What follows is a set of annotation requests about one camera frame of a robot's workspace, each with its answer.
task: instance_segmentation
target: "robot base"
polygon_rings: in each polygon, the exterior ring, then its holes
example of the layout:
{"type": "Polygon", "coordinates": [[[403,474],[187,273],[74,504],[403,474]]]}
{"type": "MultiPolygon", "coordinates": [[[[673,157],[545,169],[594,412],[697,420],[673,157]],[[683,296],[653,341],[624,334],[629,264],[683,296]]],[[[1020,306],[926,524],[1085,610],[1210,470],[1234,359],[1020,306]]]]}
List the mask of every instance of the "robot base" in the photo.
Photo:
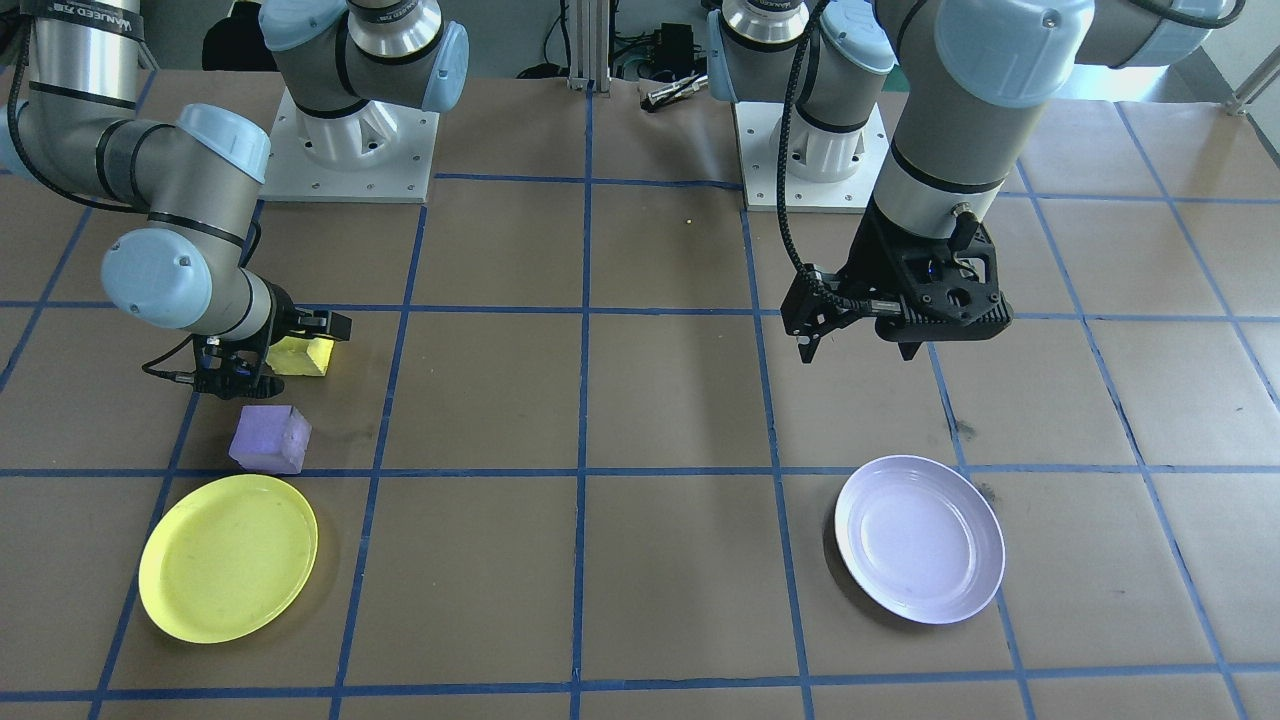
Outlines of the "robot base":
{"type": "Polygon", "coordinates": [[[401,128],[398,155],[372,168],[334,170],[317,165],[302,147],[298,109],[285,90],[271,126],[271,161],[260,197],[279,202],[424,202],[440,117],[396,105],[387,109],[401,128]]]}
{"type": "MultiPolygon", "coordinates": [[[[733,105],[737,124],[739,158],[746,179],[748,210],[777,210],[778,143],[771,140],[782,118],[780,102],[739,102],[733,105]]],[[[849,179],[818,183],[787,176],[787,210],[795,213],[861,213],[876,187],[888,138],[879,108],[872,110],[863,128],[865,151],[859,156],[859,170],[849,179]]]]}

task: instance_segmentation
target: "yellow plate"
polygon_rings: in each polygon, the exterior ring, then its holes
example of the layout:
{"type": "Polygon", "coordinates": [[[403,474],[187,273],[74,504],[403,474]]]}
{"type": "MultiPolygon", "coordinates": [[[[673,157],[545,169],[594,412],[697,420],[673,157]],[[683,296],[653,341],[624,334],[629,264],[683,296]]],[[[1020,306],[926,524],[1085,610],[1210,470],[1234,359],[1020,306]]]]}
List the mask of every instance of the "yellow plate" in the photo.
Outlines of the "yellow plate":
{"type": "Polygon", "coordinates": [[[302,493],[266,475],[232,475],[174,505],[142,551],[138,592],[170,635],[218,643],[274,620],[316,560],[316,516],[302,493]]]}

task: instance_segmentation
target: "yellow block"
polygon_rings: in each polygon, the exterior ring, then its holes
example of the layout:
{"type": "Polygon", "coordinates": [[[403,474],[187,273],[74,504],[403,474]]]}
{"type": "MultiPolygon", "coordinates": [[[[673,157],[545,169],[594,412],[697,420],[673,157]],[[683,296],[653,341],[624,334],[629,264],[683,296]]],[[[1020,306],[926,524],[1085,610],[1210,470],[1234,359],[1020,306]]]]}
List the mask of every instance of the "yellow block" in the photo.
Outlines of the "yellow block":
{"type": "Polygon", "coordinates": [[[332,354],[332,340],[285,337],[268,351],[266,364],[276,375],[324,377],[329,372],[332,354]]]}

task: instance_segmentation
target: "silver metal pole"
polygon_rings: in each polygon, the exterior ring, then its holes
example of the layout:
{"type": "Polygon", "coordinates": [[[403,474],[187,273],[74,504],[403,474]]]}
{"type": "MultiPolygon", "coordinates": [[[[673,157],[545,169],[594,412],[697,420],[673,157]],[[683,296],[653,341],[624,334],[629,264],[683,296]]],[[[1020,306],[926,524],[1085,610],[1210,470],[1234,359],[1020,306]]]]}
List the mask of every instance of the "silver metal pole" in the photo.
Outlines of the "silver metal pole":
{"type": "Polygon", "coordinates": [[[572,0],[568,86],[609,91],[609,0],[572,0]]]}
{"type": "Polygon", "coordinates": [[[1245,106],[1257,100],[1258,95],[1262,95],[1276,77],[1280,77],[1280,47],[1272,50],[1267,59],[1262,60],[1262,64],[1249,73],[1249,77],[1244,78],[1240,87],[1231,94],[1231,100],[1224,105],[1226,114],[1243,115],[1245,106]]]}

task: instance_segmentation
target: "black band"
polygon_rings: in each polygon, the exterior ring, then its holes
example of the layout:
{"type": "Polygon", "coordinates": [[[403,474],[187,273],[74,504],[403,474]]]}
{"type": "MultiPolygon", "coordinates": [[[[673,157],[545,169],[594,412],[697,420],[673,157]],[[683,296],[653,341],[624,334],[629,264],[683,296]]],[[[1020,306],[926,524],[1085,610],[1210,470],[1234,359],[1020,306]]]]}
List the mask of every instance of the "black band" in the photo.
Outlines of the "black band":
{"type": "MultiPolygon", "coordinates": [[[[234,331],[236,328],[241,327],[242,324],[244,324],[244,320],[248,319],[248,314],[253,311],[253,281],[248,279],[248,273],[244,272],[244,268],[241,268],[239,272],[241,272],[241,277],[244,278],[244,284],[248,286],[248,302],[244,304],[244,314],[242,314],[241,319],[236,320],[236,323],[233,323],[232,327],[227,328],[225,331],[223,331],[223,332],[220,332],[218,334],[227,334],[227,333],[234,331]]],[[[270,286],[268,286],[266,295],[269,297],[271,295],[270,286]]],[[[270,310],[270,313],[274,315],[275,314],[275,299],[274,297],[271,299],[271,306],[273,306],[273,309],[270,310]]]]}
{"type": "Polygon", "coordinates": [[[800,115],[804,119],[804,122],[809,123],[810,126],[813,126],[813,127],[815,127],[815,128],[818,128],[820,131],[832,132],[832,133],[836,133],[836,135],[845,135],[845,133],[850,133],[850,132],[858,132],[858,131],[863,129],[864,127],[867,127],[867,120],[863,120],[863,122],[860,122],[858,124],[852,124],[852,126],[835,126],[835,124],[831,124],[831,123],[824,123],[824,122],[819,120],[818,118],[815,118],[815,117],[810,115],[809,113],[806,113],[805,109],[801,108],[800,105],[796,105],[796,114],[800,115]]]}
{"type": "Polygon", "coordinates": [[[439,32],[435,33],[435,37],[433,37],[430,42],[410,53],[408,55],[401,55],[399,58],[379,58],[378,55],[365,51],[365,49],[358,45],[356,45],[356,50],[360,50],[361,55],[367,58],[370,61],[378,63],[379,65],[408,65],[434,53],[435,47],[440,45],[442,37],[444,37],[443,27],[440,28],[439,32]]]}
{"type": "Polygon", "coordinates": [[[795,10],[804,0],[746,0],[748,5],[755,5],[765,13],[785,13],[795,10]]]}
{"type": "Polygon", "coordinates": [[[172,128],[172,127],[173,126],[165,126],[165,124],[151,126],[147,129],[142,131],[142,135],[138,136],[137,142],[133,143],[133,152],[129,154],[129,190],[133,191],[134,204],[141,204],[143,200],[142,191],[138,190],[138,151],[142,150],[142,142],[155,131],[160,128],[172,128]]]}
{"type": "Polygon", "coordinates": [[[22,14],[74,23],[142,42],[142,15],[93,0],[22,0],[22,14]]]}
{"type": "Polygon", "coordinates": [[[334,67],[338,69],[338,82],[342,83],[342,88],[347,91],[347,95],[360,97],[360,94],[356,92],[356,88],[351,85],[351,73],[347,72],[347,15],[348,13],[343,13],[342,17],[338,18],[338,37],[337,42],[333,44],[333,61],[334,67]]]}
{"type": "Polygon", "coordinates": [[[83,90],[72,90],[69,87],[59,87],[56,85],[45,85],[42,82],[31,81],[27,83],[32,90],[38,90],[40,92],[47,92],[49,95],[61,95],[63,97],[72,97],[76,100],[84,100],[87,102],[97,102],[99,105],[110,105],[113,108],[124,108],[125,110],[136,110],[138,104],[132,100],[120,100],[119,97],[108,97],[106,95],[95,95],[92,92],[84,92],[83,90]]]}
{"type": "Polygon", "coordinates": [[[929,0],[915,0],[915,5],[911,5],[911,9],[906,12],[906,17],[902,18],[902,24],[897,28],[897,44],[893,46],[893,50],[899,54],[902,53],[902,37],[906,35],[906,28],[910,27],[911,20],[915,19],[915,14],[919,13],[920,8],[923,8],[928,1],[929,0]]]}
{"type": "Polygon", "coordinates": [[[111,136],[115,135],[115,131],[120,129],[120,126],[123,126],[129,120],[120,119],[106,126],[106,129],[102,131],[102,135],[100,135],[97,138],[97,147],[93,149],[93,160],[95,165],[97,167],[97,183],[102,186],[102,190],[106,191],[106,193],[111,197],[111,200],[119,200],[122,202],[124,201],[124,199],[116,195],[114,190],[111,190],[111,183],[110,181],[106,179],[106,143],[111,141],[111,136]]]}
{"type": "Polygon", "coordinates": [[[1005,182],[1004,178],[993,182],[984,182],[982,184],[963,184],[959,182],[945,181],[942,178],[936,178],[913,165],[911,161],[904,158],[902,152],[899,151],[896,142],[890,142],[888,151],[893,155],[893,160],[897,161],[897,167],[902,168],[906,174],[934,190],[941,190],[942,192],[950,192],[952,195],[982,195],[983,192],[996,190],[1000,187],[1000,183],[1005,182]]]}
{"type": "Polygon", "coordinates": [[[732,26],[728,24],[728,20],[724,19],[724,15],[721,15],[721,28],[726,31],[722,35],[727,36],[735,44],[741,45],[748,50],[751,50],[753,53],[782,53],[783,50],[791,50],[792,47],[796,46],[796,44],[800,42],[800,38],[804,37],[804,35],[800,35],[797,37],[792,37],[786,42],[777,42],[777,44],[759,42],[751,40],[750,37],[742,37],[741,35],[739,35],[739,32],[733,29],[732,26]]]}
{"type": "Polygon", "coordinates": [[[387,24],[393,23],[417,8],[419,0],[399,0],[389,8],[364,8],[358,3],[348,3],[351,12],[366,23],[387,24]]]}
{"type": "Polygon", "coordinates": [[[339,108],[337,110],[314,110],[305,105],[300,105],[297,101],[294,101],[293,105],[298,110],[306,113],[307,115],[311,115],[312,118],[320,118],[321,120],[335,120],[338,118],[346,118],[347,115],[364,110],[365,105],[369,105],[369,100],[361,99],[357,100],[353,105],[347,105],[346,108],[339,108]]]}
{"type": "Polygon", "coordinates": [[[182,215],[170,215],[169,213],[151,213],[147,215],[148,220],[157,223],[165,223],[169,225],[177,225],[179,228],[187,228],[189,231],[202,232],[205,234],[211,234],[219,240],[225,240],[227,242],[234,245],[236,247],[244,247],[244,238],[237,237],[221,228],[215,228],[214,225],[201,223],[200,220],[192,220],[191,218],[183,218],[182,215]]]}

